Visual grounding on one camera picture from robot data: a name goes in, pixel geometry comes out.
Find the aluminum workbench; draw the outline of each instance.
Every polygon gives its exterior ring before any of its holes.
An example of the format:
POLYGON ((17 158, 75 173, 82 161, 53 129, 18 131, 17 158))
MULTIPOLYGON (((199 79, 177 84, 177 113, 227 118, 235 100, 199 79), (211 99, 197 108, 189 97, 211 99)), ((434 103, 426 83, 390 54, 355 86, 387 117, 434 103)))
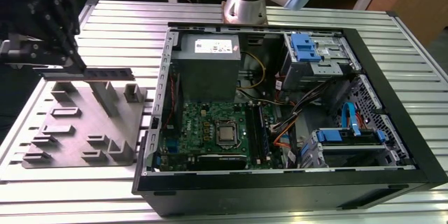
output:
MULTIPOLYGON (((219 5, 87 1, 78 53, 91 67, 130 67, 154 94, 166 22, 221 22, 219 5)), ((355 28, 427 145, 448 170, 448 76, 398 18, 385 12, 267 8, 271 25, 355 28)), ((134 165, 23 169, 22 154, 42 123, 51 83, 38 83, 0 147, 0 223, 173 221, 130 194, 134 165)), ((143 116, 141 125, 149 125, 143 116)), ((285 212, 174 219, 193 223, 446 223, 448 186, 403 195, 366 210, 285 212)))

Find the chip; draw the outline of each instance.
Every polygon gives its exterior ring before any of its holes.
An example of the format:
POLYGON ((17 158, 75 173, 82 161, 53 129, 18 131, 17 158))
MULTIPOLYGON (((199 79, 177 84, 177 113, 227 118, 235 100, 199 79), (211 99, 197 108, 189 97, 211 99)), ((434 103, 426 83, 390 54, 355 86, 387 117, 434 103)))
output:
POLYGON ((218 128, 218 140, 219 141, 233 141, 233 127, 219 127, 218 128))
POLYGON ((215 144, 226 150, 233 148, 238 139, 234 121, 215 121, 214 131, 215 144))

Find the blue clip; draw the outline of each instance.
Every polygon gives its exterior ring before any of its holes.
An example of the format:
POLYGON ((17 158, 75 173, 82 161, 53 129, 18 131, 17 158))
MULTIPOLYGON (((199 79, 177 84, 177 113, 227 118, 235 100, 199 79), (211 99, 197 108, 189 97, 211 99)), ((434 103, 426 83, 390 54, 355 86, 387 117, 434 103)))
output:
POLYGON ((379 143, 383 143, 385 141, 385 134, 381 130, 375 131, 377 139, 379 140, 379 143))
POLYGON ((315 136, 317 136, 317 141, 319 141, 319 142, 325 141, 325 136, 323 136, 323 133, 321 131, 315 132, 315 136))
POLYGON ((297 61, 319 62, 319 55, 315 53, 315 44, 307 34, 290 34, 291 48, 297 53, 297 61))
POLYGON ((338 130, 322 130, 325 141, 327 142, 341 142, 341 134, 338 133, 338 130))
POLYGON ((341 134, 338 130, 321 130, 315 132, 318 142, 339 142, 342 141, 341 134))
POLYGON ((358 126, 357 126, 357 121, 355 121, 355 109, 354 109, 354 104, 351 102, 345 102, 342 106, 342 115, 341 115, 341 126, 342 128, 346 128, 346 110, 349 112, 349 124, 351 126, 354 136, 361 136, 361 132, 358 131, 358 126))

